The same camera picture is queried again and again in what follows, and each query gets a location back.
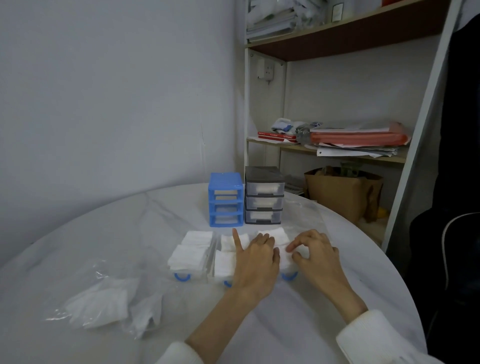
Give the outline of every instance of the blue drawer handle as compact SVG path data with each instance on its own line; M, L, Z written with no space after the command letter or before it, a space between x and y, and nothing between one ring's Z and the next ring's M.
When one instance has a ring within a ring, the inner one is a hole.
M187 275L187 278L180 278L179 275L177 273L174 273L173 274L175 276L176 279L178 279L180 282L186 282L190 279L190 274Z
M294 280L298 272L293 273L291 276L286 275L285 273L280 273L284 280Z

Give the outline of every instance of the round white table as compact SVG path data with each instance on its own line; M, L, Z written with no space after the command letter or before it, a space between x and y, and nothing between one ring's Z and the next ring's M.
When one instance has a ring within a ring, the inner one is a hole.
M370 309L377 308L422 352L426 344L415 304L401 276L381 249L335 212L286 194L282 226L290 236L328 230L353 289ZM239 233L274 226L244 225ZM68 320L46 321L54 303L80 292L95 262L110 273L132 262L154 262L159 275L188 230L231 229L208 225L207 184L137 194L80 216L35 242L0 270L0 352L3 363L154 363L174 340L184 340L222 296L221 284L178 283L176 316L141 340L118 324L85 330ZM273 293L247 316L220 363L346 363L335 342L344 327L335 308L299 274L282 279Z

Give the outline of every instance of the red book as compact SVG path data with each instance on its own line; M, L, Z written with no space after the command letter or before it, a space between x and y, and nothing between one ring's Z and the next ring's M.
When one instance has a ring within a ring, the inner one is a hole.
M271 132L258 132L258 137L263 138L263 139L274 139L274 140L283 140L287 139L292 142L295 142L297 140L296 135L290 135L290 134L280 134L280 133L271 133Z

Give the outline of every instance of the power socket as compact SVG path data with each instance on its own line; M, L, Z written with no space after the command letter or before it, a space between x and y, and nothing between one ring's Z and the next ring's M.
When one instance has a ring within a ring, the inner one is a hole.
M273 61L259 58L257 61L257 77L263 81L273 81L273 70L275 64Z

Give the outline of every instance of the yellow object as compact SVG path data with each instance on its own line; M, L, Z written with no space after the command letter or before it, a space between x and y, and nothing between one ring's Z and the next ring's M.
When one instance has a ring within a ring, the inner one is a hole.
M387 218L388 211L383 207L378 207L377 218Z

